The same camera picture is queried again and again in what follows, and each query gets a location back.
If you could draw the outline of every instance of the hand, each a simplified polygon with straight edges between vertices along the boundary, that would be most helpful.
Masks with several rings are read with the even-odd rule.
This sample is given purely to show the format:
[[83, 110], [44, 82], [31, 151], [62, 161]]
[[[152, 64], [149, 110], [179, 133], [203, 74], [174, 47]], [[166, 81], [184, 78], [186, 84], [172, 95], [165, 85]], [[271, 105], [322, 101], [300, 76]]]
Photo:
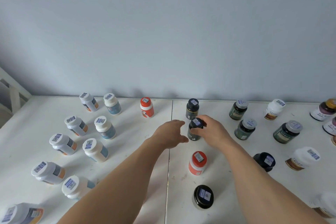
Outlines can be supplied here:
[[199, 115], [197, 118], [203, 120], [206, 125], [204, 128], [192, 128], [190, 132], [204, 138], [208, 145], [219, 148], [223, 143], [232, 143], [234, 140], [229, 135], [224, 126], [217, 120], [208, 115]]
[[187, 143], [187, 137], [181, 135], [181, 127], [185, 124], [182, 120], [168, 121], [159, 126], [152, 138], [162, 144], [165, 149], [176, 147], [179, 143]]

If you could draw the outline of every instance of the forearm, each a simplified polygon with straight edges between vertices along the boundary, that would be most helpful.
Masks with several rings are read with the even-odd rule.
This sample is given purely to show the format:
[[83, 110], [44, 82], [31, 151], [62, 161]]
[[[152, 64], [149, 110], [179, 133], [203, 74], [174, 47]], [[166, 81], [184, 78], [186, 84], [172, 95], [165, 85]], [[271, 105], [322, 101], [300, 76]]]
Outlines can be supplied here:
[[236, 142], [222, 145], [219, 149], [230, 164], [238, 201], [249, 224], [327, 223], [272, 179]]
[[158, 141], [153, 137], [147, 139], [79, 200], [58, 224], [133, 223], [145, 200], [154, 165], [164, 150]]

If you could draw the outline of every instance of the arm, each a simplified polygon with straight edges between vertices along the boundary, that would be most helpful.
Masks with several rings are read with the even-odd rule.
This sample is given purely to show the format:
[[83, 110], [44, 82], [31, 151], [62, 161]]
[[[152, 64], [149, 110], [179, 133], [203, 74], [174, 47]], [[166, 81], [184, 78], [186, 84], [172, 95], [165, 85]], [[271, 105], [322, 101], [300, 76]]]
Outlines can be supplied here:
[[158, 127], [152, 137], [74, 204], [58, 224], [132, 224], [145, 200], [149, 178], [161, 153], [188, 142], [180, 134], [183, 124], [184, 121], [172, 120]]
[[328, 224], [313, 209], [283, 185], [269, 176], [254, 159], [236, 143], [223, 125], [207, 115], [198, 116], [206, 128], [193, 128], [191, 133], [205, 141], [227, 158], [232, 169], [242, 212], [250, 224]]

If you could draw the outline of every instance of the black bottle cap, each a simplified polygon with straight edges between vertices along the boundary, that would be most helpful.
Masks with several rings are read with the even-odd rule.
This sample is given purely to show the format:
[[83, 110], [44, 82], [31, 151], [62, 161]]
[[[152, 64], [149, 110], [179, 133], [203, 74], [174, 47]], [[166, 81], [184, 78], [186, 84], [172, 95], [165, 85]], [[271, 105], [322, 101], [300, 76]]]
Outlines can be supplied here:
[[200, 118], [195, 118], [189, 123], [189, 128], [203, 128], [204, 121]]
[[271, 171], [275, 166], [274, 157], [267, 152], [262, 152], [254, 155], [253, 159], [259, 164], [259, 166], [264, 168], [266, 172]]
[[196, 204], [202, 209], [208, 209], [213, 204], [213, 192], [206, 185], [198, 185], [194, 190]]
[[190, 110], [191, 112], [198, 111], [198, 109], [200, 108], [198, 103], [199, 103], [198, 100], [195, 98], [189, 99], [187, 103], [187, 109]]

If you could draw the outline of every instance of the light blue wall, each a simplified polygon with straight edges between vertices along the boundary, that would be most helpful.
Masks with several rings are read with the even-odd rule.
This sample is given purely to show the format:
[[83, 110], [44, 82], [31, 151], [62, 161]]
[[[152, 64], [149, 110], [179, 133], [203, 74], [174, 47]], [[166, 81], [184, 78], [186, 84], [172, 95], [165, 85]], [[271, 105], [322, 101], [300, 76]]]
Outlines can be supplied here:
[[0, 54], [35, 95], [320, 102], [336, 0], [0, 0]]

